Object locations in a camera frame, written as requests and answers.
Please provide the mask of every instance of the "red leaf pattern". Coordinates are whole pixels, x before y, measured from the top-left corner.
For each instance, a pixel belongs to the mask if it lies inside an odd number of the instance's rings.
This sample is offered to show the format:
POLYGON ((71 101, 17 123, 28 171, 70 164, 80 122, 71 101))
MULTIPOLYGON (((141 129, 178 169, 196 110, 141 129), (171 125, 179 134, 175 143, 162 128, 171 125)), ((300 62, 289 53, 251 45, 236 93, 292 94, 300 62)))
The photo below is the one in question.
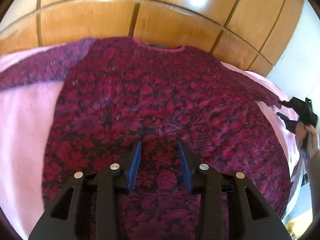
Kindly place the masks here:
MULTIPOLYGON (((255 103, 277 105, 277 96, 196 48, 159 50, 132 38, 92 42, 49 50, 0 73, 0 90, 65 79, 45 152, 46 206, 75 172, 100 171, 139 139, 136 187, 118 196, 122 234, 131 240, 194 239, 200 201, 183 186, 176 149, 182 138, 219 172, 244 172, 283 216, 289 169, 255 103), (63 60, 48 71, 57 57, 63 60), (22 75, 22 69, 28 71, 22 75)), ((226 205, 224 195, 225 239, 226 205)))

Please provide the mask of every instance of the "sweater sleeve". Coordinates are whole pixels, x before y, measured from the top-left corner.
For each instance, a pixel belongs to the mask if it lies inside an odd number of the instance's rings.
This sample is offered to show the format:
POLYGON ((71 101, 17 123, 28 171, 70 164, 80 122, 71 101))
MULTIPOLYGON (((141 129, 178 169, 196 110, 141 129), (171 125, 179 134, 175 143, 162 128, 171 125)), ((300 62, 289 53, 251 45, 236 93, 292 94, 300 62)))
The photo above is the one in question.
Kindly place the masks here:
POLYGON ((320 208, 320 150, 306 162, 306 170, 310 183, 313 217, 320 208))

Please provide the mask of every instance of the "pink sheet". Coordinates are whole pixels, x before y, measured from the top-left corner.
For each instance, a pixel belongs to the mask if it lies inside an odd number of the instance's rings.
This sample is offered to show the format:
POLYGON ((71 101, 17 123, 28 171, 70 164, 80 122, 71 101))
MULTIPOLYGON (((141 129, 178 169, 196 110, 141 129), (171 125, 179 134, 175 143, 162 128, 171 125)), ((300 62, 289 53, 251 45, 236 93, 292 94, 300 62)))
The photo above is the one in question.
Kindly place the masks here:
MULTIPOLYGON (((38 52, 42 47, 6 55, 0 58, 0 72, 38 52)), ((244 72, 225 64, 265 86, 280 100, 287 96, 269 80, 253 72, 244 72)), ((43 158, 52 125, 55 104, 63 82, 48 82, 17 87, 0 92, 0 206, 22 239, 28 236, 44 211, 41 180, 43 158)), ((290 175, 299 160, 294 135, 276 116, 276 112, 297 120, 297 114, 286 107, 278 110, 257 102, 271 123, 288 160, 290 175)))

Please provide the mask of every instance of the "human hand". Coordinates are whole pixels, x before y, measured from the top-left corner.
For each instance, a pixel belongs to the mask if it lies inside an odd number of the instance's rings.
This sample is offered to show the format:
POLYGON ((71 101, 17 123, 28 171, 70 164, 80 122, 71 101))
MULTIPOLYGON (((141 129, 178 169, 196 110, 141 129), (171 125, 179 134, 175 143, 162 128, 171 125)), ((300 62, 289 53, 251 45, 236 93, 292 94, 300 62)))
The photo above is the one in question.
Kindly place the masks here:
POLYGON ((302 143, 302 140, 306 137, 307 135, 307 130, 305 125, 302 122, 298 122, 296 125, 296 142, 297 145, 300 145, 302 143))
POLYGON ((312 158, 317 152, 319 152, 319 135, 316 128, 314 128, 311 124, 306 125, 305 129, 312 135, 312 146, 310 151, 310 157, 312 158))

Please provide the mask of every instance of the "metal screw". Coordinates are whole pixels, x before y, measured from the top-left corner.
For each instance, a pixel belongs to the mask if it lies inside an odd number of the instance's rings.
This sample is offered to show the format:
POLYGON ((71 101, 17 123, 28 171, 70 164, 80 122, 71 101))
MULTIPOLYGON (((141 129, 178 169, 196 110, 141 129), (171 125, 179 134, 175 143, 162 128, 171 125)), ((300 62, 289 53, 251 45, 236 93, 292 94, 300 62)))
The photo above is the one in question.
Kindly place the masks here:
POLYGON ((112 170, 117 170, 120 168, 120 165, 118 163, 113 163, 110 165, 110 169, 112 170))
POLYGON ((81 178, 82 176, 83 176, 83 173, 82 173, 81 171, 78 171, 78 172, 75 173, 75 178, 76 178, 76 179, 79 179, 79 178, 81 178))
POLYGON ((208 164, 202 163, 199 165, 199 168, 203 171, 206 171, 207 169, 209 169, 208 164))
POLYGON ((238 179, 244 179, 245 175, 244 175, 242 172, 237 172, 237 173, 236 173, 236 177, 237 177, 238 179))

